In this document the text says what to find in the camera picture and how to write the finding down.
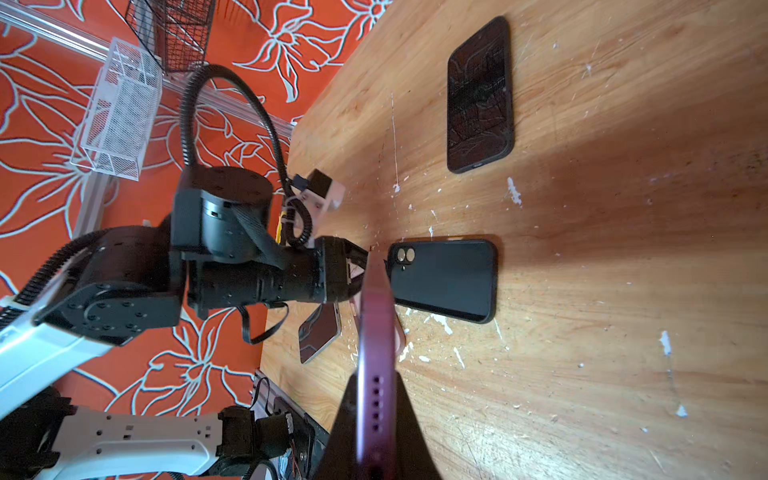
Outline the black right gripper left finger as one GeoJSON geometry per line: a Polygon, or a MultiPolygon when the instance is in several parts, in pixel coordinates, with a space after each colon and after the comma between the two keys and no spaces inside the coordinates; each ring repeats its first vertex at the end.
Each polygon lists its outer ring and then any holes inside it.
{"type": "Polygon", "coordinates": [[[346,385],[325,452],[313,478],[349,480],[356,478],[357,375],[346,385]]]}

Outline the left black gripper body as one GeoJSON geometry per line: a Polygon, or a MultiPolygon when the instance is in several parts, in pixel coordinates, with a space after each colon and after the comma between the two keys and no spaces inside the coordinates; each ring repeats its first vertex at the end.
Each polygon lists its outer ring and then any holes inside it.
{"type": "Polygon", "coordinates": [[[353,242],[332,236],[315,240],[314,247],[280,247],[281,267],[263,275],[263,302],[334,303],[351,299],[362,287],[363,275],[352,277],[350,266],[365,269],[368,252],[353,242]]]}

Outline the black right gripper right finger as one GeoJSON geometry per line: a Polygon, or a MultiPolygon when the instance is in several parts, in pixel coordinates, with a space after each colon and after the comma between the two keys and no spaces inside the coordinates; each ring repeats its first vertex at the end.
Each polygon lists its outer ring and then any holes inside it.
{"type": "Polygon", "coordinates": [[[440,480],[405,384],[396,373],[396,479],[440,480]]]}

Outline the red-edged black phone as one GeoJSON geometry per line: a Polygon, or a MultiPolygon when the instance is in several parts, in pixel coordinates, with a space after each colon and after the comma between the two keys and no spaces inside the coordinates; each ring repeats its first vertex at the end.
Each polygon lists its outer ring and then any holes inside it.
{"type": "Polygon", "coordinates": [[[396,476],[395,306],[385,256],[368,254],[360,296],[356,477],[396,476]]]}

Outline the black phone case with holes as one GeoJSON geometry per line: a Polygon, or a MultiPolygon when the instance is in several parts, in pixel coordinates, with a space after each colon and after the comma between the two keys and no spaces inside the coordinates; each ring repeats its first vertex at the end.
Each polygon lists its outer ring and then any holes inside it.
{"type": "Polygon", "coordinates": [[[487,240],[394,243],[387,267],[398,305],[473,324],[495,315],[498,253],[487,240]]]}

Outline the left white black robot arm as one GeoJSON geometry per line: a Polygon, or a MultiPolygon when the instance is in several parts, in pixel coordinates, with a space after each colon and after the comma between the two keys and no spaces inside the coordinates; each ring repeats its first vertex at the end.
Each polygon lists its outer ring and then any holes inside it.
{"type": "Polygon", "coordinates": [[[257,418],[244,406],[213,415],[118,415],[75,406],[53,383],[78,365],[139,335],[175,327],[186,308],[199,316],[232,308],[245,342],[248,307],[286,308],[351,299],[362,286],[351,266],[365,250],[338,237],[314,238],[308,207],[292,189],[282,150],[282,229],[267,229],[273,190],[260,174],[200,163],[193,123],[207,82],[223,79],[258,114],[261,101],[232,70],[205,65],[180,105],[184,169],[171,213],[156,227],[94,231],[69,241],[1,310],[1,475],[5,479],[95,479],[150,472],[174,479],[248,479],[273,471],[286,452],[308,475],[314,429],[295,412],[257,418]]]}

